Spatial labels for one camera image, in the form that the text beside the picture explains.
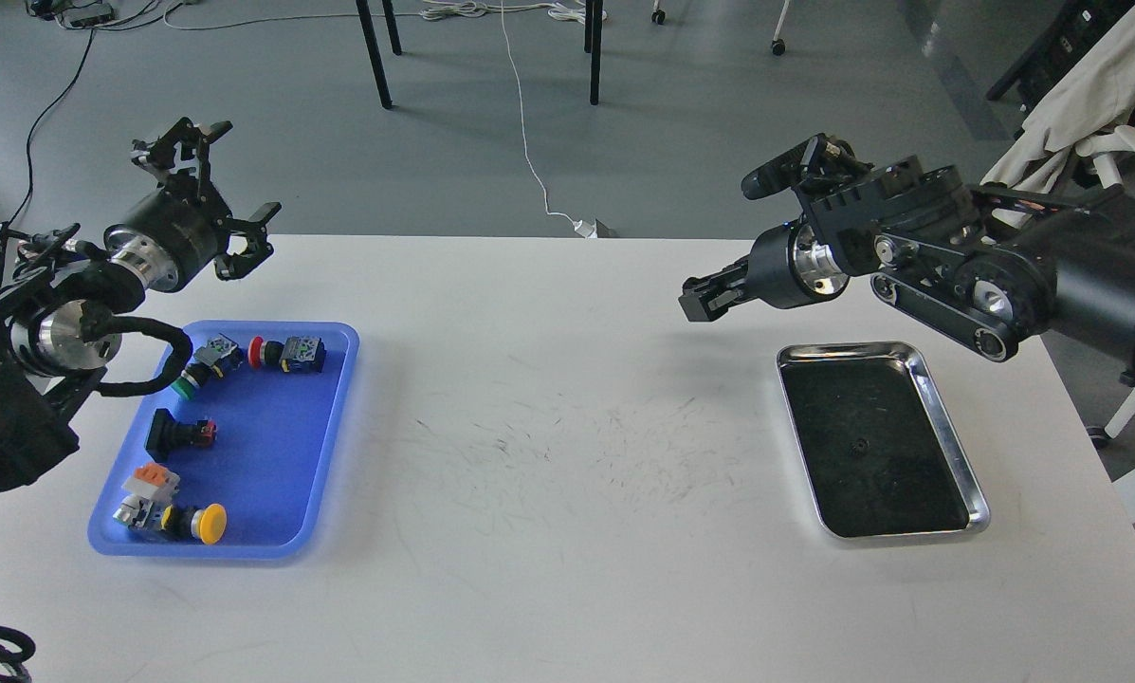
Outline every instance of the stainless steel tray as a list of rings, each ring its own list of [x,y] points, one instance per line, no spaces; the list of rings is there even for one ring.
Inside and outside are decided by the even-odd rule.
[[[815,513],[833,536],[956,536],[989,526],[980,483],[913,346],[788,346],[779,372]]]

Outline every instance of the white table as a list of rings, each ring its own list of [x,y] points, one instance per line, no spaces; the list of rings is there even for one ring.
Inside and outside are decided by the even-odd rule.
[[[288,237],[143,315],[334,320],[362,355],[311,545],[109,558],[86,518],[136,403],[0,496],[0,623],[39,680],[1129,680],[1135,533],[1036,340],[1006,364],[884,307],[676,306],[748,243]],[[774,359],[899,338],[992,508],[965,541],[826,537]],[[126,343],[112,379],[160,348]]]

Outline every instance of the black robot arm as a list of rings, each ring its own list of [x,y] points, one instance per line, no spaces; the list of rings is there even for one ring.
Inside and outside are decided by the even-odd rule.
[[[209,147],[229,129],[184,118],[155,142],[134,142],[134,165],[159,185],[104,230],[103,247],[78,241],[77,225],[35,236],[0,226],[0,258],[8,237],[20,239],[11,284],[0,269],[0,491],[33,483],[78,449],[67,423],[91,393],[151,394],[184,371],[192,355],[184,330],[125,315],[148,289],[178,292],[208,263],[236,280],[272,254],[268,220],[280,204],[236,219],[212,185]],[[238,254],[228,254],[233,236],[246,241]],[[161,338],[167,362],[148,381],[104,383],[126,332]],[[28,374],[60,381],[42,394]]]
[[[915,157],[874,169],[848,143],[815,135],[745,178],[748,199],[789,187],[802,216],[757,237],[748,255],[684,281],[691,321],[760,298],[826,302],[850,277],[876,297],[992,362],[1046,329],[1125,363],[1135,385],[1135,200],[1118,186],[1069,202],[967,186]],[[1034,213],[1017,230],[994,209]]]

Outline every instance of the blue tray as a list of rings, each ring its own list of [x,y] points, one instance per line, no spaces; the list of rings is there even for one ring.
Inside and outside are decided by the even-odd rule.
[[[194,347],[225,334],[243,351],[257,334],[279,342],[291,336],[321,337],[327,360],[323,372],[311,374],[251,369],[243,362],[224,379],[209,380],[191,402],[170,388],[143,397],[91,511],[86,539],[106,555],[286,557],[310,540],[319,520],[360,338],[354,329],[337,322],[205,320],[184,329]],[[165,463],[180,475],[177,505],[221,503],[226,507],[226,532],[216,545],[154,541],[112,518],[126,495],[121,483],[135,467],[151,462],[145,445],[154,408],[168,408],[180,422],[212,419],[217,424],[217,440],[210,448],[178,449]]]

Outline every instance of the table leg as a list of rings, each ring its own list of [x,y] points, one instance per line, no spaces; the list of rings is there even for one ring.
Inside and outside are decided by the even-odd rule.
[[[389,33],[389,51],[403,53],[403,44],[398,42],[398,23],[395,20],[394,0],[381,0],[381,10],[386,14],[386,32]]]
[[[605,0],[592,0],[592,78],[588,96],[589,103],[597,104],[602,96],[602,19],[605,18]]]
[[[389,100],[386,71],[381,67],[381,52],[377,50],[377,34],[372,31],[369,0],[355,0],[355,11],[360,15],[360,29],[364,32],[364,44],[369,50],[369,65],[372,65],[372,77],[373,81],[377,81],[377,96],[381,100],[381,108],[390,109],[394,107],[394,103]]]

